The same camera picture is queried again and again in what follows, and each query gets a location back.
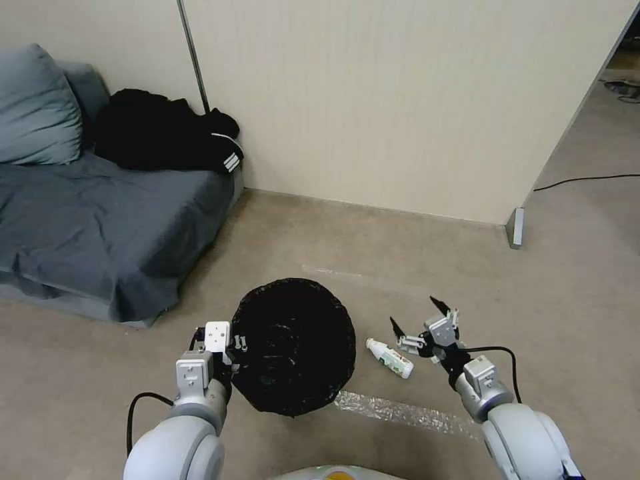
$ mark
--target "bottle label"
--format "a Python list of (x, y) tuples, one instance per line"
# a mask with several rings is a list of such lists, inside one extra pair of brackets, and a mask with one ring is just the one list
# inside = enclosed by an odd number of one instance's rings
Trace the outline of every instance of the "bottle label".
[(386, 350), (380, 356), (380, 363), (388, 367), (394, 373), (402, 376), (405, 370), (405, 364), (408, 364), (409, 362), (402, 358), (402, 356), (398, 354), (398, 352), (394, 350)]

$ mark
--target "yellow button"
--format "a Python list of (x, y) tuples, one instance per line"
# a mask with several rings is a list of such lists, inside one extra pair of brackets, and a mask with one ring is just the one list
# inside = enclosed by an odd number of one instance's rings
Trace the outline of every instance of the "yellow button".
[(355, 480), (350, 474), (345, 472), (333, 472), (326, 480)]

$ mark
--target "black cable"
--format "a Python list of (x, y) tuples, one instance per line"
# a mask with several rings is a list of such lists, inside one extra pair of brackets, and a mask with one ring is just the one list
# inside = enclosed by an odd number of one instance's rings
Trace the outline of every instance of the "black cable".
[(193, 350), (193, 348), (195, 347), (195, 343), (197, 341), (204, 341), (204, 340), (205, 340), (205, 328), (204, 327), (196, 328), (195, 332), (193, 332), (193, 336), (191, 337), (191, 342), (189, 343), (189, 351)]
[(640, 173), (623, 173), (622, 175), (604, 175), (602, 177), (578, 177), (574, 179), (567, 179), (567, 180), (562, 180), (560, 182), (552, 183), (551, 185), (547, 185), (546, 187), (533, 189), (533, 191), (542, 191), (542, 190), (550, 189), (552, 187), (557, 187), (558, 185), (562, 185), (563, 183), (568, 183), (568, 182), (578, 181), (578, 180), (603, 180), (603, 179), (624, 178), (624, 177), (640, 177)]
[(127, 414), (127, 458), (129, 457), (129, 454), (131, 453), (131, 449), (133, 448), (133, 439), (132, 439), (132, 436), (133, 436), (133, 411), (135, 410), (135, 404), (138, 402), (138, 400), (140, 400), (143, 397), (155, 398), (156, 400), (160, 400), (161, 402), (166, 403), (170, 407), (173, 406), (173, 402), (171, 400), (169, 400), (166, 397), (163, 397), (162, 395), (154, 393), (154, 392), (138, 393), (133, 398), (133, 400), (131, 401), (131, 404), (129, 406), (129, 413)]
[(435, 345), (436, 348), (441, 348), (444, 351), (462, 351), (466, 353), (473, 352), (482, 352), (482, 351), (504, 351), (510, 354), (511, 356), (511, 375), (513, 378), (513, 392), (515, 393), (515, 398), (518, 400), (518, 403), (522, 403), (522, 399), (520, 398), (520, 389), (518, 388), (518, 374), (515, 365), (515, 353), (512, 350), (506, 347), (500, 347), (499, 345), (492, 345), (490, 347), (474, 347), (474, 348), (459, 348), (459, 347), (443, 347), (442, 345)]

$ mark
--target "black garbage bag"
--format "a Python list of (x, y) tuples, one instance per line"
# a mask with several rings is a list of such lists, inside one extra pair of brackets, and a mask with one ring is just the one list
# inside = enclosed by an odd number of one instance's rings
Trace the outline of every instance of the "black garbage bag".
[(324, 407), (353, 373), (351, 319), (318, 282), (288, 278), (250, 291), (231, 332), (233, 384), (259, 411), (295, 417)]

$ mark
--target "beige wall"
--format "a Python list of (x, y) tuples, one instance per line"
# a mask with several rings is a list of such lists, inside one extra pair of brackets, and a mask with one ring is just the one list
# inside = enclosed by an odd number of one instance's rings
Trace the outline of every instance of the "beige wall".
[[(503, 223), (632, 0), (186, 0), (259, 189)], [(174, 0), (14, 0), (0, 42), (199, 106)]]

